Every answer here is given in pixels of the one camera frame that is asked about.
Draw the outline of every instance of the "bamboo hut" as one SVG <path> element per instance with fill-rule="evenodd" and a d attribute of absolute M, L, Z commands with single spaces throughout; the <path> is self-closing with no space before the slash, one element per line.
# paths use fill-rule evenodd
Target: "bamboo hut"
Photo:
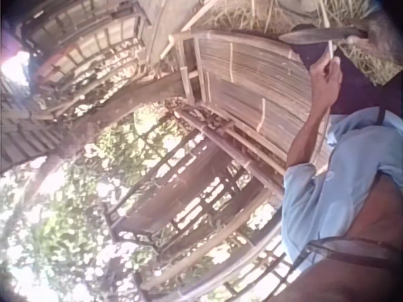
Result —
<path fill-rule="evenodd" d="M 290 268 L 279 252 L 282 177 L 288 149 L 309 113 L 309 76 L 280 42 L 190 31 L 215 2 L 39 1 L 9 29 L 31 55 L 31 93 L 16 97 L 2 80 L 8 93 L 1 99 L 1 172 L 42 155 L 57 162 L 42 172 L 52 171 L 133 112 L 135 97 L 143 103 L 184 101 L 142 138 L 172 120 L 190 129 L 187 136 L 117 204 L 103 203 L 114 242 L 155 252 L 133 276 L 142 301 L 194 301 L 219 286 L 227 301 L 235 301 L 268 276 L 280 282 Z M 149 67 L 171 50 L 178 71 L 156 79 Z M 83 101 L 98 110 L 70 125 L 67 116 Z M 179 151 L 181 158 L 173 160 Z M 318 169 L 329 153 L 319 139 Z M 31 196 L 41 179 L 33 180 Z M 247 233 L 263 204 L 276 211 Z M 162 242 L 158 235 L 167 230 L 171 236 Z M 223 242 L 236 246 L 229 258 L 191 283 L 169 286 Z"/>

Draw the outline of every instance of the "light blue shirt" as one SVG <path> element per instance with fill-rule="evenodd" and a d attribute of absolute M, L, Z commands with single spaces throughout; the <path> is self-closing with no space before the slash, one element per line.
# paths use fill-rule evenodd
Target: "light blue shirt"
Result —
<path fill-rule="evenodd" d="M 332 115 L 327 143 L 335 150 L 327 172 L 316 175 L 312 164 L 286 171 L 282 237 L 291 260 L 311 240 L 347 232 L 377 171 L 391 176 L 403 192 L 403 121 L 386 111 L 383 125 L 375 126 L 377 116 L 378 108 Z M 320 259 L 311 254 L 299 269 Z"/>

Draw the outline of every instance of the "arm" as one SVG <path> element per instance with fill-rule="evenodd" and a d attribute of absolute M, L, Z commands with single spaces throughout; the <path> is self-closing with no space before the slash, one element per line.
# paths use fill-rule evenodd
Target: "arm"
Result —
<path fill-rule="evenodd" d="M 340 58 L 330 59 L 328 49 L 310 68 L 312 106 L 307 121 L 297 133 L 288 151 L 286 169 L 310 161 L 314 153 L 319 125 L 326 111 L 336 102 L 341 85 Z"/>

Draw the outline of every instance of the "person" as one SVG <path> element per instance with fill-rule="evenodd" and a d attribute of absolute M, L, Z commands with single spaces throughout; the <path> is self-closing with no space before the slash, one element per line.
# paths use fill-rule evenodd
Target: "person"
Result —
<path fill-rule="evenodd" d="M 326 45 L 291 45 L 309 69 L 312 105 L 288 151 L 282 219 L 286 253 L 295 261 L 310 241 L 337 236 L 401 251 L 402 73 L 374 86 L 339 49 L 331 59 Z M 332 154 L 327 171 L 317 175 L 310 160 L 328 110 Z M 270 301 L 387 301 L 399 282 L 386 269 L 315 253 L 299 269 L 302 274 Z"/>

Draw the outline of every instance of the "hay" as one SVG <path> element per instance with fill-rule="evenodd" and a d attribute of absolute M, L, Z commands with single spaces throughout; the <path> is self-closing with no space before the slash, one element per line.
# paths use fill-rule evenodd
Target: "hay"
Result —
<path fill-rule="evenodd" d="M 350 25 L 373 9 L 370 0 L 325 0 L 325 5 L 331 26 Z M 289 13 L 279 6 L 277 0 L 220 0 L 193 28 L 252 30 L 278 36 L 301 23 L 324 26 L 321 14 L 309 18 Z M 401 70 L 392 62 L 376 59 L 355 47 L 339 46 L 375 84 L 385 84 Z"/>

